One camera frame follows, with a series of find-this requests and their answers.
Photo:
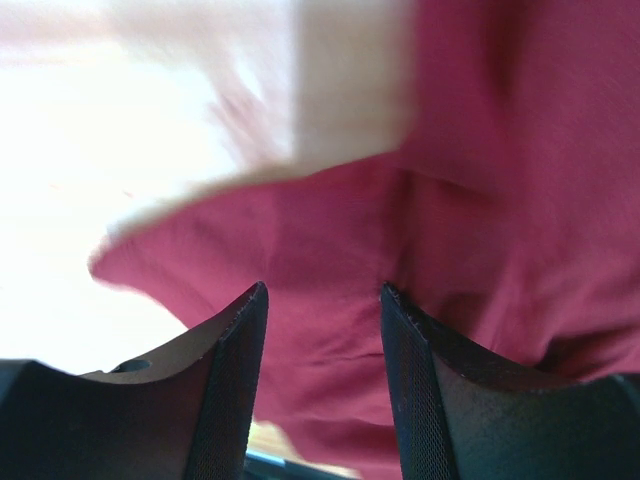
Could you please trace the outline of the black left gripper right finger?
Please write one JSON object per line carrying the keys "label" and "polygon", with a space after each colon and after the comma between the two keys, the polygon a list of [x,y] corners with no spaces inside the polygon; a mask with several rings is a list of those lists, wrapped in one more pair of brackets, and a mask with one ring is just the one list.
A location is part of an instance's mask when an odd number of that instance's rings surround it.
{"label": "black left gripper right finger", "polygon": [[574,382],[510,361],[381,290],[406,479],[635,479],[639,378]]}

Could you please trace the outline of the dark red t-shirt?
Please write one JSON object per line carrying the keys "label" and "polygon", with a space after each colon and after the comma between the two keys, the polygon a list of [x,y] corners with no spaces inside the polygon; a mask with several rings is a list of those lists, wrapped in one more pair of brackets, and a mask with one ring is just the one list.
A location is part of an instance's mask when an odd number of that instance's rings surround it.
{"label": "dark red t-shirt", "polygon": [[639,368],[638,3],[421,1],[414,18],[399,149],[209,197],[91,267],[190,327],[264,281],[255,416],[366,479],[401,475],[385,282],[517,363]]}

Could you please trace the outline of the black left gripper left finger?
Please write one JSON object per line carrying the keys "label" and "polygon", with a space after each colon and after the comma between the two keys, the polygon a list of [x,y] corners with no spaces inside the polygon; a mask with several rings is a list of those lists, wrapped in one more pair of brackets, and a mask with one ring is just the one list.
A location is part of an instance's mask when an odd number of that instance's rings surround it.
{"label": "black left gripper left finger", "polygon": [[5,479],[238,479],[266,333],[257,283],[110,372],[1,364]]}

